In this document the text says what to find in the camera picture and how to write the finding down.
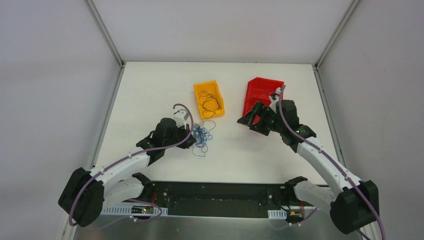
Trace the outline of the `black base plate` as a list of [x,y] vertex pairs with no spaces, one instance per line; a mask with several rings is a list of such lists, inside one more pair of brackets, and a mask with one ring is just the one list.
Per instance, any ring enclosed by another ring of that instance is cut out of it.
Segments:
[[283,184],[153,181],[136,200],[167,209],[169,216],[268,218],[282,211],[291,222],[303,220],[308,203]]

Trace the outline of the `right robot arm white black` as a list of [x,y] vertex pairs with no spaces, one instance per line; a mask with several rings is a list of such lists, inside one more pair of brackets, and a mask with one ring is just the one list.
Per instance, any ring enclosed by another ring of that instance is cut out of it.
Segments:
[[290,205],[300,201],[312,204],[328,214],[343,234],[380,223],[377,185],[360,179],[325,150],[316,133],[300,123],[293,100],[282,99],[277,93],[269,98],[269,105],[257,101],[237,123],[265,136],[278,133],[282,142],[305,159],[329,187],[324,190],[304,177],[297,177],[286,182],[284,200]]

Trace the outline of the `yellow plastic bin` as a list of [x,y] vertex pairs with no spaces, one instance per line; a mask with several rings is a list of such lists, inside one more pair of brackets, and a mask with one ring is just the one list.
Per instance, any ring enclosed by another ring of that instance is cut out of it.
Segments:
[[215,80],[193,85],[194,96],[202,120],[221,117],[225,114],[224,100]]

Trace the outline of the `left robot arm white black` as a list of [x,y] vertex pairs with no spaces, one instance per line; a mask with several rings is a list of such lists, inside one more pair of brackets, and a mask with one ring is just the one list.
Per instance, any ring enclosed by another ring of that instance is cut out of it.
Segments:
[[167,149],[190,148],[196,142],[193,126],[191,112],[176,104],[172,117],[162,118],[126,156],[107,166],[74,170],[58,199],[70,226],[87,227],[103,209],[126,200],[149,201],[153,189],[140,171],[162,158]]

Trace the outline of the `red plastic bin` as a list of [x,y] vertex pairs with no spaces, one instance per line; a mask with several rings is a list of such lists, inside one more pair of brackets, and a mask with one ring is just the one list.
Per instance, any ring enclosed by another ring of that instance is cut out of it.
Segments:
[[277,88],[284,85],[284,81],[255,77],[247,83],[244,99],[242,117],[245,116],[256,104],[263,103],[266,106],[271,104],[269,96],[276,92]]

